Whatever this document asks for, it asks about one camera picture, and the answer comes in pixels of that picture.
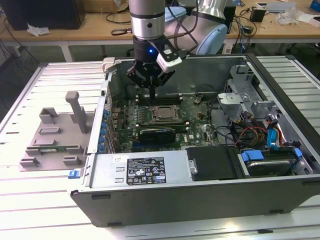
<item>power supply label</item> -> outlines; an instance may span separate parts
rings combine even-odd
[[[126,183],[128,185],[165,184],[165,161],[160,157],[129,158]]]

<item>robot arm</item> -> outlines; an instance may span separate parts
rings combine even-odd
[[[198,24],[192,35],[199,43],[193,53],[204,47],[205,53],[212,53],[210,48],[223,44],[227,27],[223,25],[223,14],[227,0],[200,0],[198,11],[185,17],[182,24],[188,29]],[[150,99],[155,98],[156,87],[163,86],[175,73],[182,62],[176,49],[190,49],[195,43],[189,35],[168,40],[167,36],[183,34],[176,21],[165,29],[165,0],[129,0],[132,22],[134,65],[127,71],[127,76],[141,88],[148,88]]]
[[[134,65],[127,76],[141,88],[148,88],[151,100],[155,88],[164,85],[182,62],[164,35],[165,0],[129,0]]]

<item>computer case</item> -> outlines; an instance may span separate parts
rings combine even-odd
[[[194,0],[178,0],[177,1],[180,7],[186,9],[186,14],[190,15],[191,11],[196,8],[196,3]],[[225,16],[224,24],[228,28],[227,33],[229,34],[232,27],[232,22],[236,12],[236,5],[234,5],[232,0],[227,0],[223,14]]]
[[[79,29],[86,13],[83,0],[1,0],[1,6],[14,30],[28,24],[49,29]]]

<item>wooden table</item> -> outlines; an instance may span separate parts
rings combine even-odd
[[[297,8],[305,13],[314,14],[309,6],[312,0],[289,0],[296,2]],[[257,0],[243,0],[244,7],[237,7],[236,13],[239,14],[241,10],[251,7]],[[277,2],[277,0],[263,0],[262,2]],[[250,13],[246,13],[244,17],[249,18]],[[276,14],[267,14],[262,23],[257,23],[257,32],[251,38],[251,43],[318,43],[320,42],[320,28],[300,22],[299,24],[280,26],[275,21]],[[128,12],[115,15],[115,21],[123,22],[130,20]],[[4,26],[4,18],[0,19],[0,39],[8,47],[18,46],[19,44],[11,37]],[[245,19],[241,22],[244,25],[252,25]],[[72,54],[69,46],[76,45],[131,45],[132,34],[121,36],[112,36],[113,29],[128,28],[129,25],[109,23],[100,13],[87,13],[84,22],[80,29],[66,30],[66,29],[51,29],[51,34],[42,35],[39,37],[33,36],[26,30],[14,31],[10,30],[15,38],[24,46],[59,46],[62,49],[66,62],[73,62]],[[230,34],[227,35],[224,41],[223,53],[231,53],[233,44],[238,36],[238,28],[234,24]]]
[[[246,8],[250,8],[257,2],[277,2],[277,0],[243,0],[245,6],[237,7],[236,14]],[[306,13],[319,15],[318,12],[310,9],[312,0],[289,0],[289,2],[296,2],[298,10]],[[316,28],[309,23],[299,22],[299,24],[279,25],[276,22],[277,13],[268,13],[264,16],[262,22],[256,22],[257,31],[255,36],[250,39],[250,43],[259,44],[284,44],[284,43],[318,43],[320,42],[320,28]],[[249,18],[250,12],[243,15]],[[252,26],[253,24],[245,19],[241,19],[241,24]],[[238,27],[236,24],[232,25],[230,34],[227,35],[224,41],[223,53],[228,54],[231,52],[233,45],[238,37]]]

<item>blue latch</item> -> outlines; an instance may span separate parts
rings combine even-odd
[[[105,142],[105,139],[104,139],[103,136],[100,136],[100,137],[99,137],[99,142],[100,142],[100,143],[104,143],[104,142]]]
[[[271,128],[268,130],[268,138],[267,138],[267,145],[269,148],[274,148],[274,150],[279,150],[279,147],[276,145],[278,138],[278,133],[275,129]]]
[[[78,170],[71,170],[68,175],[68,179],[79,179],[80,178],[80,171]]]
[[[295,155],[300,159],[302,157],[302,152],[300,151],[299,148],[295,148],[294,150]]]
[[[101,144],[98,144],[98,151],[103,151],[104,150],[104,146]]]
[[[107,128],[107,124],[106,124],[105,122],[102,122],[102,123],[101,123],[101,127],[104,128],[104,129],[106,129],[106,128]]]
[[[241,153],[241,156],[244,162],[265,159],[260,150],[247,150]]]
[[[102,135],[106,135],[106,131],[105,131],[105,130],[103,130],[103,129],[101,129],[101,130],[100,130],[100,134],[102,134]]]

